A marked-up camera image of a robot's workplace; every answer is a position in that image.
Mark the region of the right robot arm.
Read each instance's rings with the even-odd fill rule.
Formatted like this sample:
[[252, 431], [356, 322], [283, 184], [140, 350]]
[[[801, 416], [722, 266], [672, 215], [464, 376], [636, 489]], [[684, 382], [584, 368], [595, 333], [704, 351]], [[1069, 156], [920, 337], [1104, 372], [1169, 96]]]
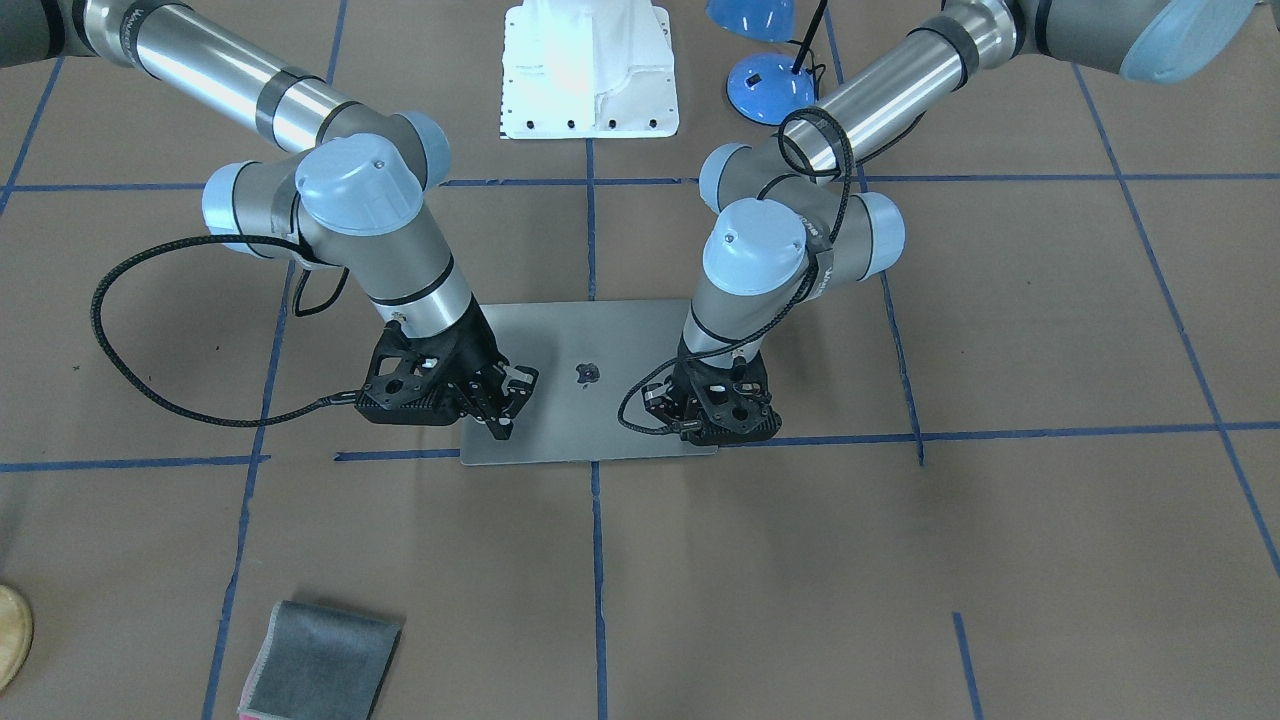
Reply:
[[[3, 65], [99, 56], [161, 81], [287, 152], [216, 170], [202, 192], [207, 234], [161, 243], [113, 268], [90, 323], [116, 372], [157, 406], [216, 427], [269, 427], [352, 405], [375, 424], [448, 427], [463, 418], [512, 436], [538, 372], [512, 364], [433, 218], [426, 192], [451, 147], [420, 111], [384, 114], [201, 15], [183, 1], [5, 1]], [[150, 259], [220, 243], [307, 270], [339, 268], [384, 322], [352, 391], [275, 416], [210, 416], [164, 398], [110, 343], [108, 291]]]

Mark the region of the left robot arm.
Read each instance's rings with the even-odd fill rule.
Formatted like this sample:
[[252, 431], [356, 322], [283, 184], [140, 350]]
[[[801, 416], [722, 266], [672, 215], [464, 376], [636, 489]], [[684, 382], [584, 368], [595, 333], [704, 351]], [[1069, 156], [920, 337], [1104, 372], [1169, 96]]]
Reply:
[[1240, 32], [1251, 1], [943, 1], [772, 145], [727, 143], [699, 176], [716, 224], [676, 355], [622, 397], [617, 421], [695, 446], [763, 442], [782, 427], [760, 346], [799, 304], [902, 255], [902, 213], [859, 192], [856, 168], [978, 74], [1036, 54], [1153, 85], [1183, 82]]

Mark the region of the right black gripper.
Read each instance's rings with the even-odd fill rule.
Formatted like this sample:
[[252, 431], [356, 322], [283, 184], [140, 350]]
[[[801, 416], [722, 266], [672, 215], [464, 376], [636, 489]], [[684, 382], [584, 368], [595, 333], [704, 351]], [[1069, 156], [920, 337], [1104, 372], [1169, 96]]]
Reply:
[[471, 304], [429, 338], [410, 338], [398, 320], [387, 322], [355, 407], [371, 423], [392, 425], [448, 427], [472, 416], [507, 441], [538, 377], [535, 368], [506, 364], [483, 310]]

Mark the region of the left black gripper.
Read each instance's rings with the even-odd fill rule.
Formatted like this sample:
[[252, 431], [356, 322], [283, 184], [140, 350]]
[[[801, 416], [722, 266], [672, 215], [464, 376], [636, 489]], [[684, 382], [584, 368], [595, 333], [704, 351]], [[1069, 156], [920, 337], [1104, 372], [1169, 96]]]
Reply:
[[701, 360], [676, 363], [643, 386], [643, 404], [660, 430], [695, 446], [763, 442], [781, 429], [762, 355], [737, 357], [728, 369]]

